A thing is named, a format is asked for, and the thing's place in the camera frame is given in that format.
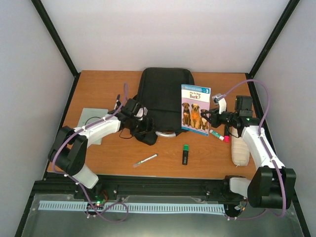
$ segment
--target brown dog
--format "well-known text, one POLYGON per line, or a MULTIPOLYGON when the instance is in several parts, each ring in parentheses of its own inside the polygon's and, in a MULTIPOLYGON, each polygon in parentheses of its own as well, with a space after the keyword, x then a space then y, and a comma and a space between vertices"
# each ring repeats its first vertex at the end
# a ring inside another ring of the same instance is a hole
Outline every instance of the brown dog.
POLYGON ((183 103, 183 119, 182 119, 182 124, 190 126, 190 105, 188 103, 183 103))
POLYGON ((201 126, 202 129, 205 130, 206 132, 208 131, 208 122, 206 121, 205 118, 201 117, 201 126))
POLYGON ((199 114, 199 105, 198 104, 191 104, 191 127, 196 129, 201 128, 201 116, 199 114))

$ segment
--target wooden tabletop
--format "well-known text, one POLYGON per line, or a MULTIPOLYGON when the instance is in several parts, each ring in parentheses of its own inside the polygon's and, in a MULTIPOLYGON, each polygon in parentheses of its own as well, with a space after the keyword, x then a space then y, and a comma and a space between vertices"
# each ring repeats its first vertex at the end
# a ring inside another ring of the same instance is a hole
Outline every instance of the wooden tabletop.
MULTIPOLYGON (((118 94, 123 94, 123 84, 128 83, 128 98, 136 95, 142 72, 82 71, 72 98, 64 126, 76 127, 83 108, 113 109, 118 94)), ((211 87, 212 95, 226 93, 245 80, 244 74, 192 73, 195 85, 211 87)), ((228 111, 234 111, 236 95, 250 95, 245 83, 227 97, 228 111)), ((220 134, 224 127, 215 129, 220 134)), ((129 136, 127 129, 122 136, 129 136)), ((251 179, 256 171, 250 158, 248 166, 236 167, 232 162, 231 144, 213 135, 208 137, 193 133, 181 133, 175 138, 158 137, 148 146, 135 138, 122 139, 119 133, 102 139, 101 145, 87 149, 85 163, 97 174, 157 176, 200 179, 223 179, 225 175, 240 175, 251 179), (188 165, 182 165, 183 145, 190 146, 188 165), (133 164, 153 154, 158 156, 138 167, 133 164)))

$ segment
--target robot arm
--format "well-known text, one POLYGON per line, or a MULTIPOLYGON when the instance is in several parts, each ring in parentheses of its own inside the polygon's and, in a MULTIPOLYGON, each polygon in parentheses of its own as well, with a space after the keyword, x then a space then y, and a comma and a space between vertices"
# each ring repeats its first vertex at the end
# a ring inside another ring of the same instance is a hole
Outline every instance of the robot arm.
POLYGON ((253 207, 282 208, 282 197, 280 181, 278 180, 276 168, 272 161, 276 162, 277 168, 282 174, 282 180, 286 193, 286 208, 289 208, 294 194, 296 174, 293 169, 285 168, 285 165, 278 159, 270 146, 261 128, 259 135, 258 128, 260 120, 252 117, 252 98, 250 96, 237 96, 235 112, 226 111, 224 98, 221 95, 213 97, 219 108, 201 113, 212 127, 221 124, 232 126, 237 129, 238 135, 247 144, 256 165, 256 173, 252 180, 243 177, 230 177, 230 192, 240 194, 248 198, 249 204, 253 207))
POLYGON ((121 111, 110 119, 106 119, 114 111, 105 115, 103 121, 89 127, 76 127, 71 129, 67 126, 61 128, 56 136, 55 142, 49 152, 48 159, 52 162, 56 152, 75 132, 83 129, 70 142, 71 148, 64 147, 56 160, 56 165, 66 174, 73 176, 78 182, 92 189, 98 182, 98 176, 85 165, 86 149, 95 141, 111 133, 128 128, 141 134, 150 132, 154 128, 153 121, 146 118, 147 109, 137 101, 129 99, 121 111))

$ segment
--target pen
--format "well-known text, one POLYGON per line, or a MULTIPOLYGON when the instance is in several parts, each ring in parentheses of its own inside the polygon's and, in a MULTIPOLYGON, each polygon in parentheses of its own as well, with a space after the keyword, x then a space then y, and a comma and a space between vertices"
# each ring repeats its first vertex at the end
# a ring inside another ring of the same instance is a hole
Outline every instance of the pen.
POLYGON ((212 129, 209 131, 209 133, 210 133, 210 134, 213 134, 215 137, 219 138, 219 139, 222 140, 222 141, 224 140, 224 137, 223 137, 221 134, 215 132, 215 131, 212 130, 212 129))
POLYGON ((225 125, 224 128, 224 142, 229 142, 229 136, 230 136, 230 131, 229 131, 229 127, 227 125, 225 125))
POLYGON ((183 146, 183 152, 182 152, 182 164, 183 165, 188 164, 188 158, 189 158, 189 145, 185 144, 183 146))
POLYGON ((137 166, 139 166, 140 164, 142 164, 142 163, 144 163, 144 162, 146 162, 146 161, 148 161, 148 160, 150 160, 150 159, 152 159, 152 158, 155 158, 156 156, 158 156, 158 154, 154 154, 154 155, 151 156, 151 157, 148 157, 148 158, 146 158, 146 159, 144 159, 144 160, 141 160, 141 161, 139 161, 139 162, 133 164, 133 166, 134 166, 134 167, 137 167, 137 166))

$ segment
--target children's book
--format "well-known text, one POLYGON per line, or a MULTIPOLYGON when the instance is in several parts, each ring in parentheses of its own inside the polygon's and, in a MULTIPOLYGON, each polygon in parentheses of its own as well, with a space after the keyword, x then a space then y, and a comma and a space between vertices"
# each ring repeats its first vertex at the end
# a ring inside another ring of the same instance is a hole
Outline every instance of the children's book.
POLYGON ((181 85, 182 129, 208 136, 209 124, 201 112, 209 111, 211 88, 181 85))

